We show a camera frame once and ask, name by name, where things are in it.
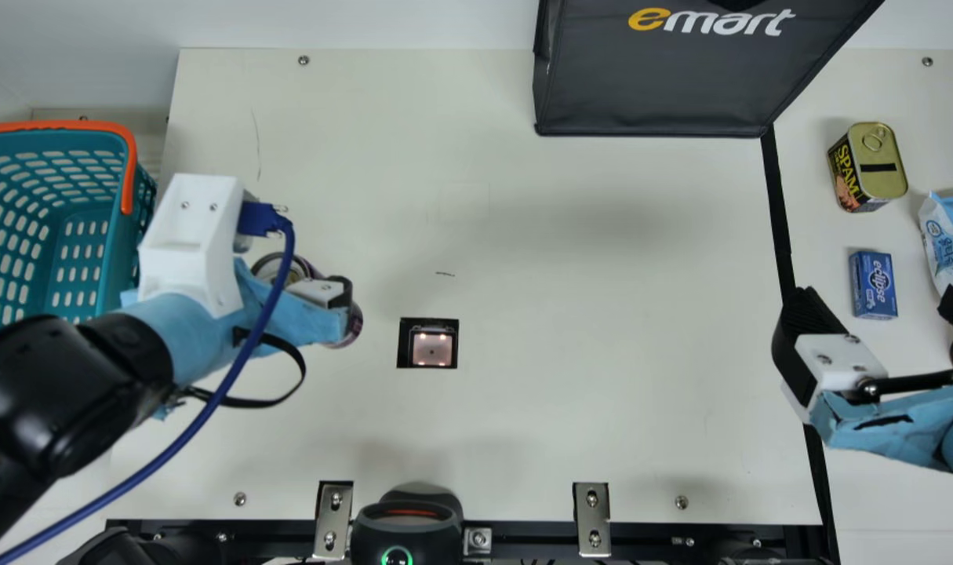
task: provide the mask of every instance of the spam can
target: spam can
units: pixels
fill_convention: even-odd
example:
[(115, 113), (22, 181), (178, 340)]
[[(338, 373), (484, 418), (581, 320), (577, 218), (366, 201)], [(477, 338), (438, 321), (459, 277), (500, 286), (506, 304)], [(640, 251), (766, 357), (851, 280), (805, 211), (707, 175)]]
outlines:
[(849, 128), (828, 150), (828, 165), (846, 212), (873, 212), (909, 190), (895, 132), (880, 122)]

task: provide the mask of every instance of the shopping basket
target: shopping basket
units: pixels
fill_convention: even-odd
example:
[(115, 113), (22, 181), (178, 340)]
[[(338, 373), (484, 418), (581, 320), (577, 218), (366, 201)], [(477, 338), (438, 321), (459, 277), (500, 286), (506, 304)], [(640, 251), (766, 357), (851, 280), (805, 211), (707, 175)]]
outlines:
[(124, 126), (0, 124), (0, 328), (117, 308), (138, 280), (155, 193)]

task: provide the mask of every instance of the eclipse mint box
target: eclipse mint box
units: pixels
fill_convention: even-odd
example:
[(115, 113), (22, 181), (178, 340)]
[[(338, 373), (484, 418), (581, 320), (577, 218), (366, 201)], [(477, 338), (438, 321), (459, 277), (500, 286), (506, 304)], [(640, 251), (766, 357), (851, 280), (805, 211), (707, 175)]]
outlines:
[(853, 314), (857, 318), (898, 318), (891, 254), (857, 251), (849, 255), (849, 273), (853, 278)]

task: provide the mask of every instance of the blue cable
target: blue cable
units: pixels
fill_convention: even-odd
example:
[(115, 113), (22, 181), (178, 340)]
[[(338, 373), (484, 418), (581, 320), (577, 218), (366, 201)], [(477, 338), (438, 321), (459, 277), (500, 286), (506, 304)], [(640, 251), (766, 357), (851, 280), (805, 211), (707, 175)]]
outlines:
[[(285, 254), (283, 254), (282, 264), (280, 264), (278, 272), (288, 272), (291, 269), (291, 261), (294, 258), (294, 229), (293, 226), (291, 226), (291, 222), (286, 218), (278, 216), (278, 222), (278, 229), (282, 230), (283, 235), (285, 235)], [(278, 300), (280, 300), (282, 292), (285, 292), (286, 280), (287, 278), (285, 278), (285, 276), (279, 276), (275, 280), (275, 283), (273, 283), (271, 287), (271, 293), (267, 295), (267, 300), (264, 301), (264, 310), (260, 312), (260, 317), (257, 317), (256, 323), (253, 324), (253, 330), (250, 331), (246, 342), (243, 342), (242, 347), (239, 348), (239, 354), (236, 355), (235, 361), (232, 362), (232, 366), (222, 380), (221, 385), (215, 390), (215, 393), (211, 396), (210, 400), (208, 400), (207, 404), (205, 404), (200, 414), (197, 414), (194, 421), (187, 426), (187, 429), (183, 430), (183, 433), (181, 433), (175, 441), (170, 443), (169, 447), (166, 447), (163, 453), (160, 453), (156, 458), (152, 459), (149, 465), (143, 466), (143, 468), (135, 472), (134, 475), (129, 476), (128, 479), (124, 479), (120, 485), (107, 490), (107, 493), (97, 497), (96, 500), (91, 501), (89, 504), (84, 505), (84, 507), (60, 519), (60, 521), (55, 522), (52, 526), (49, 526), (49, 528), (40, 530), (34, 537), (29, 538), (13, 547), (13, 549), (1, 554), (0, 565), (12, 563), (14, 560), (28, 554), (28, 552), (35, 550), (40, 545), (45, 544), (54, 536), (71, 528), (76, 523), (82, 522), (83, 519), (88, 518), (94, 512), (113, 503), (117, 498), (128, 494), (128, 491), (139, 486), (143, 480), (152, 476), (152, 473), (159, 471), (174, 455), (178, 454), (179, 451), (196, 436), (197, 432), (200, 432), (200, 429), (204, 427), (208, 418), (211, 418), (211, 414), (214, 414), (215, 408), (221, 404), (222, 399), (225, 398), (225, 395), (228, 394), (229, 389), (232, 388), (235, 380), (239, 377), (239, 373), (242, 372), (246, 361), (249, 361), (253, 350), (260, 343), (260, 337), (264, 335), (267, 322), (271, 321), (271, 315), (275, 311), (275, 308), (278, 307)]]

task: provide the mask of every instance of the black shopping bag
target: black shopping bag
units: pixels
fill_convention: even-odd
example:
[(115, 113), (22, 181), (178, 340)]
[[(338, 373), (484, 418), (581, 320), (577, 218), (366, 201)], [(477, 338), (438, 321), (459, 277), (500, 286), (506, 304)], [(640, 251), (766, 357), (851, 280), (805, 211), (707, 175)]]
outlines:
[(537, 132), (761, 136), (883, 2), (540, 0)]

